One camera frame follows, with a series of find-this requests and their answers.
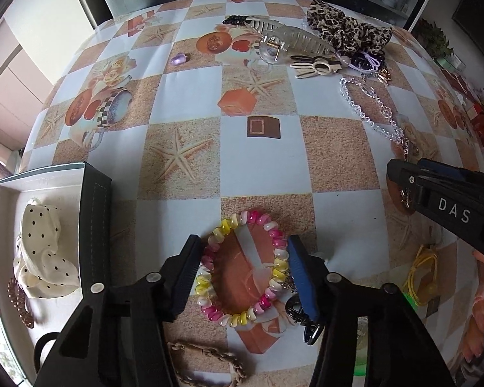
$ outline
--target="open box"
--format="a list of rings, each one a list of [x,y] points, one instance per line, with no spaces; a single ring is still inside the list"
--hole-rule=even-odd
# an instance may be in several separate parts
[[[80,288],[60,298],[27,300],[35,319],[27,329],[9,300],[7,283],[14,276],[15,240],[27,202],[33,197],[59,211],[59,251],[77,267]],[[0,180],[0,319],[19,367],[34,383],[34,346],[45,333],[60,332],[83,296],[96,282],[111,283],[109,215],[111,179],[87,163],[31,170]]]

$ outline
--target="purple gemstone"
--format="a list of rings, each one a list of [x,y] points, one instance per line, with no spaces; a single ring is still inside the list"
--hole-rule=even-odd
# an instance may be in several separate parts
[[[179,64],[184,64],[186,62],[186,55],[184,53],[179,53],[176,56],[173,56],[170,60],[170,63],[174,66]]]

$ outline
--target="beaded bracelet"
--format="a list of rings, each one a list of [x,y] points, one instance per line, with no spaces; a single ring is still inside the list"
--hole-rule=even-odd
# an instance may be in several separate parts
[[[264,227],[275,247],[272,278],[260,299],[248,310],[242,311],[240,314],[225,314],[221,310],[220,301],[212,287],[215,254],[220,249],[220,244],[224,242],[225,236],[230,234],[232,229],[240,225],[255,223]],[[258,314],[264,313],[271,307],[272,301],[277,297],[276,293],[283,289],[281,283],[288,278],[287,260],[287,240],[284,233],[278,230],[277,222],[273,221],[269,214],[260,214],[256,210],[242,211],[240,214],[234,213],[230,219],[222,220],[221,225],[215,228],[213,234],[208,238],[208,246],[204,249],[199,275],[196,277],[196,294],[199,296],[197,304],[201,306],[202,312],[211,322],[219,322],[221,326],[236,327],[238,324],[246,325],[248,321],[253,322],[257,319]]]

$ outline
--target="screw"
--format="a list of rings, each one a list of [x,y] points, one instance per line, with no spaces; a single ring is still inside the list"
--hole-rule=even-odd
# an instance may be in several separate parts
[[[146,276],[147,282],[158,282],[161,279],[161,274],[152,272]]]
[[[342,281],[342,276],[337,272],[330,272],[328,275],[326,275],[326,279],[328,282],[338,283]]]
[[[90,291],[93,292],[94,294],[101,293],[103,290],[104,290],[104,284],[102,282],[96,282],[90,288]]]
[[[382,289],[388,294],[396,294],[399,291],[398,287],[390,282],[383,284]]]

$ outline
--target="table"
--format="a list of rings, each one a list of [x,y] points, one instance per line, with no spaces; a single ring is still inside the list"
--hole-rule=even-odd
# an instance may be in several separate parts
[[[386,164],[398,150],[351,113],[341,74],[298,80],[290,68],[258,61],[253,32],[222,25],[236,14],[301,27],[309,3],[174,1],[101,24],[75,54],[35,122],[22,170],[88,161],[113,179],[115,283],[158,270],[189,234],[208,235],[221,216],[259,208],[328,257],[331,271],[370,286],[403,285],[430,223],[404,215],[387,190]],[[372,85],[420,156],[484,171],[469,120],[428,54],[399,28],[385,51],[391,82]],[[169,65],[180,52],[189,61]],[[370,98],[350,92],[384,122]],[[471,248],[447,231],[441,237],[439,309],[418,314],[452,365],[478,282]],[[261,291],[272,250],[258,228],[227,245],[219,291],[235,308]],[[235,331],[204,319],[194,298],[166,327],[169,339],[239,353],[249,386],[308,385],[317,349],[303,344],[283,302],[262,323]],[[214,379],[228,371],[197,355],[179,365]]]

